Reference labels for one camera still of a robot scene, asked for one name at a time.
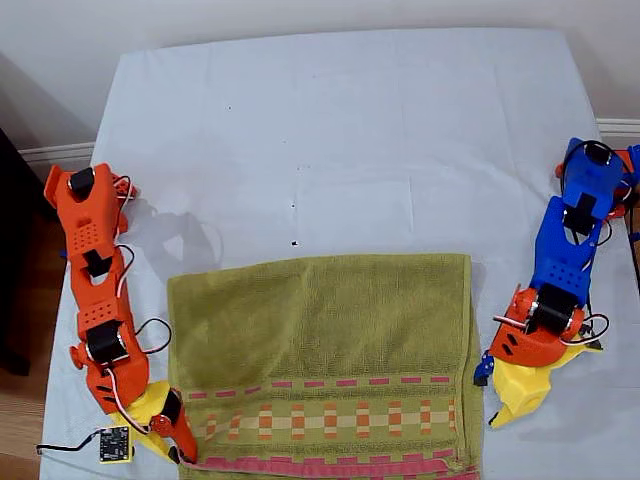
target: baseboard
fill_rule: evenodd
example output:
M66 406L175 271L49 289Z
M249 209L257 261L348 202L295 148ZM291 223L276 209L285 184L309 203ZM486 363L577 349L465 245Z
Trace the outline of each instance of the baseboard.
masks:
M633 118L598 118L602 140L613 148L640 143L640 120Z
M72 143L56 147L20 150L20 155L43 182L47 179L51 165L60 165L64 170L81 170L89 165L93 154L93 142Z
M598 128L605 143L613 148L640 144L640 119L598 118ZM47 178L51 165L65 170L80 170L91 161L94 142L73 143L56 147L20 150L22 158L42 180Z

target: white tablecloth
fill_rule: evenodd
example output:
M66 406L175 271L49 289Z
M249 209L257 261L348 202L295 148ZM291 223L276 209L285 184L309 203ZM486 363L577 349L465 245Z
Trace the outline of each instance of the white tablecloth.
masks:
M125 55L93 164L131 175L121 241L134 318L166 315L183 272L296 256L465 252L483 348L533 268L553 167L571 136L598 131L564 38L551 31L441 29L220 42ZM640 338L624 226L593 272L595 311L612 320L600 355L553 376L533 415L487 428L487 479L637 478ZM77 342L69 276L60 302L44 440L77 444L106 417L67 349ZM148 328L142 342L163 338ZM151 357L166 377L166 352ZM498 409L485 389L485 420ZM41 479L173 479L142 448L100 466L97 441L52 452Z

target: yellow 3d printed part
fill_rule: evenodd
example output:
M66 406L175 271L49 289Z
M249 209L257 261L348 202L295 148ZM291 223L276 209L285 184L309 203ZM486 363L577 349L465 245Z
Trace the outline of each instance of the yellow 3d printed part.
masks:
M546 367L524 367L494 358L493 385L502 408L489 421L491 427L501 427L538 408L551 390L551 370L566 365L585 350L599 351L585 345L571 346L557 362Z
M166 380L150 383L140 398L129 405L127 413L139 424L148 425L151 417L162 411L168 392L169 382ZM129 426L129 422L119 413L112 413L109 416L111 420L113 420L114 427ZM169 446L157 433L150 432L147 435L143 435L135 429L130 428L129 434L131 435L130 442L132 445L133 442L137 440L152 452L164 457L168 462L173 463L173 460L168 456Z

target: small sensor board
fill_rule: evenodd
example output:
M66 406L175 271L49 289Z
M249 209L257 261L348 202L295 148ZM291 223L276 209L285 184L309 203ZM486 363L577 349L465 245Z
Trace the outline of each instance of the small sensor board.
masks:
M133 460L129 427L105 428L100 432L100 463L127 463Z

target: towel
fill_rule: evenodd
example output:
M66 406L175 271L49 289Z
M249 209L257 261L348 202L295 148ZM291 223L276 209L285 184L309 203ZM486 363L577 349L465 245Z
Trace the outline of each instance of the towel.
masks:
M169 375L198 442L181 479L479 478L470 279L457 254L170 279Z

